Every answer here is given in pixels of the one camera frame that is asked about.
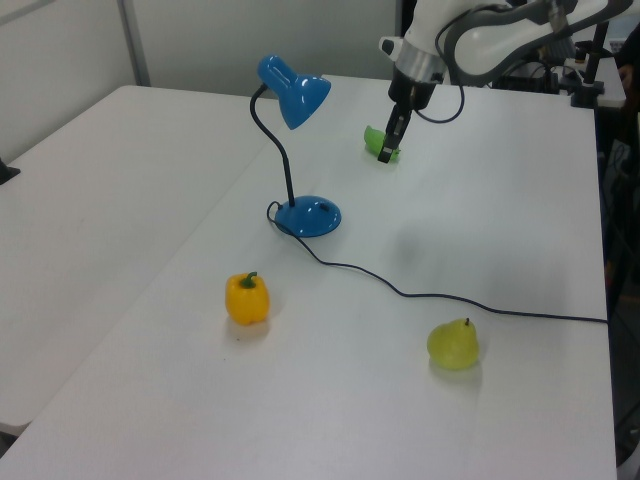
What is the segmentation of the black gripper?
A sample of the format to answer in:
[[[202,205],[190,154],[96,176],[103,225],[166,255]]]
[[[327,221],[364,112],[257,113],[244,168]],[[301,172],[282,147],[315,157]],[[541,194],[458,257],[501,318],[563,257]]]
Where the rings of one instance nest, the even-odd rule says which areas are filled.
[[[397,67],[394,68],[388,96],[396,105],[387,122],[383,144],[378,154],[379,162],[390,162],[393,153],[399,149],[404,139],[412,111],[422,110],[428,106],[441,80],[441,76],[437,74],[435,81],[421,82],[410,78]]]

